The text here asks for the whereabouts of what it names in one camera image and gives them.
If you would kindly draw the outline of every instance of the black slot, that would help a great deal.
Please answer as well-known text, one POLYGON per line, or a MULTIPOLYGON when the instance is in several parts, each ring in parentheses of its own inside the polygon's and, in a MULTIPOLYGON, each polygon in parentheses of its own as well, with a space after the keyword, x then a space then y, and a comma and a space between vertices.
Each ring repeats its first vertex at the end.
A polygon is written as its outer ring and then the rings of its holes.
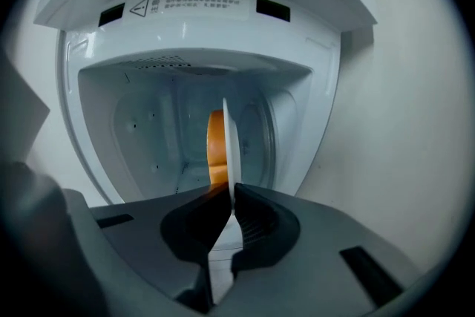
POLYGON ((290 8, 275 1, 258 0, 255 10, 257 13, 290 22, 290 8))
POLYGON ((96 222, 101 229, 105 229, 106 227, 116 226, 121 223, 129 222, 133 219, 134 217, 129 214, 121 214, 109 218, 98 219, 96 222))
POLYGON ((122 17, 122 13, 124 12, 124 6, 125 3, 122 3, 102 12, 101 17, 99 18, 99 26, 101 27, 104 24, 120 19, 122 17))
POLYGON ((382 307, 402 293, 402 288, 363 248, 344 249, 340 255, 377 307, 382 307))

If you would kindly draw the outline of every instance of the black rectangular slot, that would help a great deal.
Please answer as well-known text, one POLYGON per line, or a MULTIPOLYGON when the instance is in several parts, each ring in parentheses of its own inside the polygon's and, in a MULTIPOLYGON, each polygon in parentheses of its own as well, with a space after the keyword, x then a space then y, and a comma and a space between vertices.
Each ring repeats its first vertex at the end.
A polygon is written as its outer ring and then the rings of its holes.
POLYGON ((104 24, 120 19, 122 17, 122 13, 124 12, 124 6, 125 3, 122 3, 102 12, 101 17, 99 18, 99 26, 101 27, 104 24))
POLYGON ((290 22, 290 8, 275 1, 258 0, 255 10, 257 13, 290 22))
POLYGON ((106 227, 116 226, 121 223, 129 222, 130 220, 133 220, 133 219, 134 217, 132 217, 129 214, 121 214, 121 215, 115 215, 109 218, 101 218, 101 219, 96 220, 96 222, 101 229, 105 229, 106 227))
POLYGON ((341 257, 377 307, 402 293, 402 288, 361 247, 340 251, 341 257))

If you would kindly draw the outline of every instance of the warning triangle symbol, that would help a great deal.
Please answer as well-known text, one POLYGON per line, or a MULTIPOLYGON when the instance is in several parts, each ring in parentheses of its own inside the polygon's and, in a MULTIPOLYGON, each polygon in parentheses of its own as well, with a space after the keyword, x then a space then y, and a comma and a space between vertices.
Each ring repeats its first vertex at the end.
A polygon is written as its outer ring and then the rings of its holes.
POLYGON ((131 12, 135 13, 138 16, 145 17, 147 13, 148 0, 142 0, 139 4, 134 5, 131 8, 131 12))

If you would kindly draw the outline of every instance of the warning label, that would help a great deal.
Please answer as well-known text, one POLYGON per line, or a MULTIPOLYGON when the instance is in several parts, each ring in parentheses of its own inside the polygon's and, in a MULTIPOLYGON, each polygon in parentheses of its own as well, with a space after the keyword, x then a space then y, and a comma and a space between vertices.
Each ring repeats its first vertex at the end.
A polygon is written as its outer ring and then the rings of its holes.
POLYGON ((130 0, 124 21, 177 16, 213 16, 226 19, 249 18, 250 0, 130 0))

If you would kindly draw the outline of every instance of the orange object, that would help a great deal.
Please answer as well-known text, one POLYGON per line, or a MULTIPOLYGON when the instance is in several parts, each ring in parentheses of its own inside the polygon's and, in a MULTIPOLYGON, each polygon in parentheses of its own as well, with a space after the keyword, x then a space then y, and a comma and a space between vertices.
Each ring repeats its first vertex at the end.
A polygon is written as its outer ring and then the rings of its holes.
POLYGON ((211 112, 206 137, 206 156, 208 158, 211 184, 228 182, 228 162, 226 159, 226 138, 224 136, 223 110, 211 112))

